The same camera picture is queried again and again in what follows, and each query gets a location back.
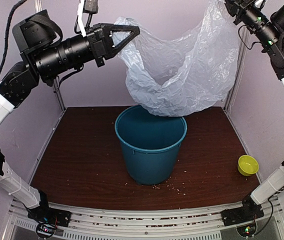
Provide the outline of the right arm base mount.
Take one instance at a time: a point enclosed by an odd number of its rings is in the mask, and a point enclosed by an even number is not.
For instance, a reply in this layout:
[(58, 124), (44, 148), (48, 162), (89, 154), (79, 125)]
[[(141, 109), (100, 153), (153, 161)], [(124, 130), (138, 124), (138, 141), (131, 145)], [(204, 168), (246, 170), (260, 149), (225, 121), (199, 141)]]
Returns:
[(269, 222), (273, 217), (274, 205), (272, 204), (271, 201), (272, 197), (273, 195), (267, 199), (267, 202), (271, 206), (270, 216), (267, 219), (264, 226), (262, 226), (260, 229), (257, 224), (257, 219), (264, 217), (265, 214), (263, 212), (262, 205), (256, 204), (249, 195), (247, 195), (243, 199), (243, 201), (241, 202), (242, 203), (241, 207), (233, 209), (225, 209), (220, 213), (223, 225), (225, 227), (229, 227), (252, 221), (252, 223), (250, 224), (244, 226), (237, 226), (236, 229), (237, 233), (245, 239), (256, 237), (268, 226)]

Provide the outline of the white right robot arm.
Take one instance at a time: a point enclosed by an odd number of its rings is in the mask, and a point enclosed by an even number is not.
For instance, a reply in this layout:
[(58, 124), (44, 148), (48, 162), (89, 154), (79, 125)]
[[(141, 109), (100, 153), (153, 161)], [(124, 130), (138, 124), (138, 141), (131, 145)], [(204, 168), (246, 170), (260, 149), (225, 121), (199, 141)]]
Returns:
[(228, 0), (239, 39), (235, 85), (225, 105), (244, 149), (259, 162), (260, 184), (249, 198), (264, 203), (284, 187), (284, 1)]

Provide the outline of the translucent grey plastic bag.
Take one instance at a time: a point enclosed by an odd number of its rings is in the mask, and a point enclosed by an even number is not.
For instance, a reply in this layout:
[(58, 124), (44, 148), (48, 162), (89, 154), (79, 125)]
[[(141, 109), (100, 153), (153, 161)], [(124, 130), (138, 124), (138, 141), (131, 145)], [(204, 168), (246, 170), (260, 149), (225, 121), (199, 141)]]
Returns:
[(235, 84), (237, 28), (222, 0), (209, 1), (202, 21), (174, 40), (145, 28), (119, 53), (126, 88), (149, 113), (182, 117), (224, 100)]

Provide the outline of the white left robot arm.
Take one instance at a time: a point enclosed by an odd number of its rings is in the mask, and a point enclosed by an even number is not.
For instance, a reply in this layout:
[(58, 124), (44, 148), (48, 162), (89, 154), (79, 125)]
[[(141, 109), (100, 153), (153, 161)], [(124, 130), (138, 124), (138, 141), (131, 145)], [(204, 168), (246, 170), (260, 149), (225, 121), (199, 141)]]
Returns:
[[(22, 61), (16, 63), (0, 82), (0, 124), (31, 93), (39, 81), (51, 86), (61, 73), (78, 73), (85, 63), (98, 67), (115, 57), (140, 34), (137, 26), (98, 23), (82, 34), (63, 39), (54, 23), (34, 19), (17, 24), (13, 36)], [(43, 222), (54, 218), (46, 195), (27, 184), (5, 161), (0, 150), (0, 186), (33, 210)]]

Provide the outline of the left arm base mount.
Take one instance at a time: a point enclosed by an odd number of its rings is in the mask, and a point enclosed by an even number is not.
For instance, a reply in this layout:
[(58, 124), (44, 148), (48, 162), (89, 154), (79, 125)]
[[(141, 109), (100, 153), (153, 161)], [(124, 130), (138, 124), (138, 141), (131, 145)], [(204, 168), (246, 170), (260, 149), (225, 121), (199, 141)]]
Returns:
[(49, 207), (47, 195), (39, 190), (39, 206), (28, 208), (24, 205), (28, 212), (27, 217), (37, 222), (35, 233), (42, 240), (51, 238), (58, 227), (68, 227), (72, 213), (67, 210)]

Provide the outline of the teal plastic trash bin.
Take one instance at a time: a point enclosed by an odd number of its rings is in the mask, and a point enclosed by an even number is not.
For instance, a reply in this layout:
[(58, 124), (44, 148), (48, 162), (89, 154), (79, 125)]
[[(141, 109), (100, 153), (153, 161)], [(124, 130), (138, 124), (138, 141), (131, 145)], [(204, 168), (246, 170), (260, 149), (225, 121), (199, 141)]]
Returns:
[(157, 185), (167, 180), (187, 129), (184, 117), (152, 115), (140, 105), (121, 112), (114, 130), (129, 176), (139, 185)]

